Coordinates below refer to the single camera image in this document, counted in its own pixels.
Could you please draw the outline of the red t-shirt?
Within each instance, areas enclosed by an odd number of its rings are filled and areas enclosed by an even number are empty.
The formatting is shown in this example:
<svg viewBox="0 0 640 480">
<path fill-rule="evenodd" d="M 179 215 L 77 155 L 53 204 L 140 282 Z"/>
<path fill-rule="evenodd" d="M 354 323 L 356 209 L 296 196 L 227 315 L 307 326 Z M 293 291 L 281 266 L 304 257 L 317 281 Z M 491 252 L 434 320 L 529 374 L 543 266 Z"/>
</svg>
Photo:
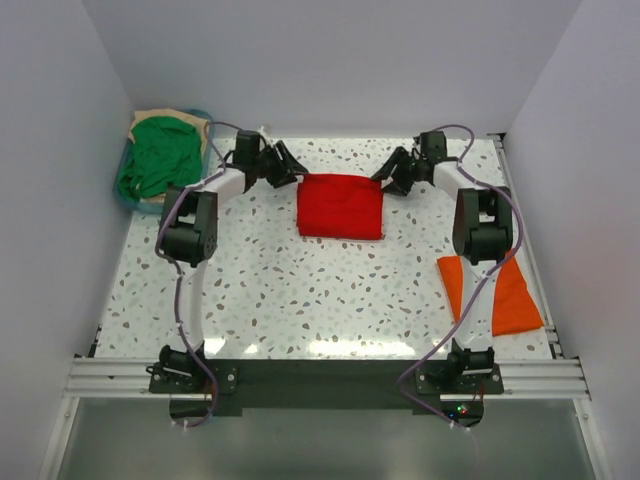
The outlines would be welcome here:
<svg viewBox="0 0 640 480">
<path fill-rule="evenodd" d="M 379 241 L 383 199 L 380 181 L 347 174 L 306 174 L 297 187 L 298 232 L 303 237 Z"/>
</svg>

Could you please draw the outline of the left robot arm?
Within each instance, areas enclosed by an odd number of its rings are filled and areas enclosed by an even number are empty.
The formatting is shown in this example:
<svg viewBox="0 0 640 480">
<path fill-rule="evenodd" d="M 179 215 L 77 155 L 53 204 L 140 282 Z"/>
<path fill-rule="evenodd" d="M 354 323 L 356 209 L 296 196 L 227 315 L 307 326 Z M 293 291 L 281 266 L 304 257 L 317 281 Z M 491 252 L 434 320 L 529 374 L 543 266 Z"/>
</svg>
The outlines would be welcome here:
<svg viewBox="0 0 640 480">
<path fill-rule="evenodd" d="M 194 184 L 169 188 L 155 254 L 176 270 L 173 316 L 179 344 L 164 346 L 159 361 L 148 369 L 153 392 L 216 392 L 217 381 L 205 363 L 201 309 L 204 276 L 218 246 L 218 208 L 247 193 L 260 179 L 281 188 L 307 172 L 283 141 L 240 130 L 235 147 L 214 173 Z"/>
</svg>

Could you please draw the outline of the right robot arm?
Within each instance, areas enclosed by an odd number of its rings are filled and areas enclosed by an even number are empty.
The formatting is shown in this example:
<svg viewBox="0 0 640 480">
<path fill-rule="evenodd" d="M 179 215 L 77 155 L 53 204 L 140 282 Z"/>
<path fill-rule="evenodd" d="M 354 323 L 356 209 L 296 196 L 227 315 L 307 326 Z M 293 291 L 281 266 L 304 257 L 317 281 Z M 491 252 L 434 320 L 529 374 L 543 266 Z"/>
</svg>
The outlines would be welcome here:
<svg viewBox="0 0 640 480">
<path fill-rule="evenodd" d="M 495 366 L 493 308 L 498 275 L 521 247 L 522 220 L 511 191 L 474 177 L 463 157 L 448 153 L 442 127 L 414 138 L 411 149 L 398 147 L 372 176 L 385 180 L 383 191 L 406 196 L 427 182 L 455 201 L 451 241 L 462 268 L 459 320 L 421 360 L 401 374 L 404 386 L 445 344 L 450 351 L 437 383 L 449 387 L 469 377 L 484 380 Z"/>
</svg>

